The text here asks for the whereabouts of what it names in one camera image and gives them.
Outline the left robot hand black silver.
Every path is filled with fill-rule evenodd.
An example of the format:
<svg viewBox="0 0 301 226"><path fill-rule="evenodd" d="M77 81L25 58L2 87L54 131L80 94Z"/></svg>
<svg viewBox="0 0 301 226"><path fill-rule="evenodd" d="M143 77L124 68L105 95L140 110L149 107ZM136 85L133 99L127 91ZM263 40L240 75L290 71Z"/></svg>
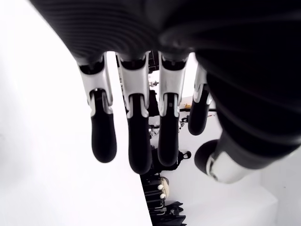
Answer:
<svg viewBox="0 0 301 226"><path fill-rule="evenodd" d="M233 183L301 145L301 3L298 0L34 0L77 62L91 108L92 150L117 151L107 52L117 54L134 172L151 167L149 52L158 52L158 159L178 154L179 106L188 56L198 62L189 132L199 135L215 102L220 139L195 165Z"/></svg>

